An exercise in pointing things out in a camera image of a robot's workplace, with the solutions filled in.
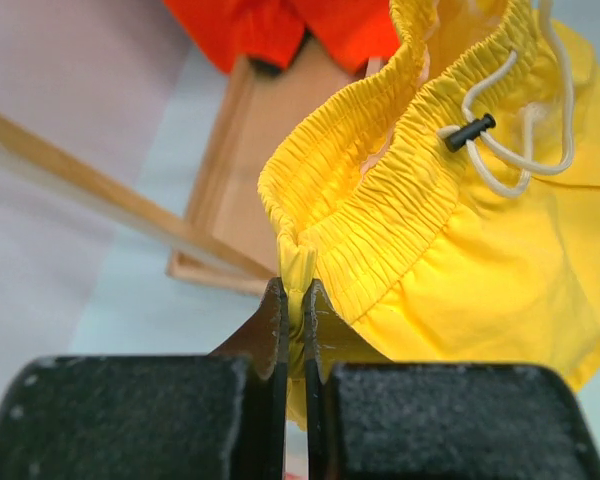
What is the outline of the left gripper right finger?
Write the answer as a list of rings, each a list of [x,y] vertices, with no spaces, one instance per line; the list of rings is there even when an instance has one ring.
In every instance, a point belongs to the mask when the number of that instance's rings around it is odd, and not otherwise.
[[[321,282],[302,306],[311,478],[600,479],[579,403],[553,370],[392,362]]]

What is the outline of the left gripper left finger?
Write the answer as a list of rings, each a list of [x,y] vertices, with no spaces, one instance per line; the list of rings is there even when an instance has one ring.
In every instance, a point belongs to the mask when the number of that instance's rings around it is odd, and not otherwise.
[[[0,403],[0,479],[280,479],[288,347],[275,278],[209,354],[35,359]]]

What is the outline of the yellow shorts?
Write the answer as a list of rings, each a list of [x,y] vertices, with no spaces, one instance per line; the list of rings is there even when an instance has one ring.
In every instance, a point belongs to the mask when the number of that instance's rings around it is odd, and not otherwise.
[[[548,1],[394,1],[376,74],[304,119],[258,192],[307,423],[313,280],[386,358],[600,369],[600,64]]]

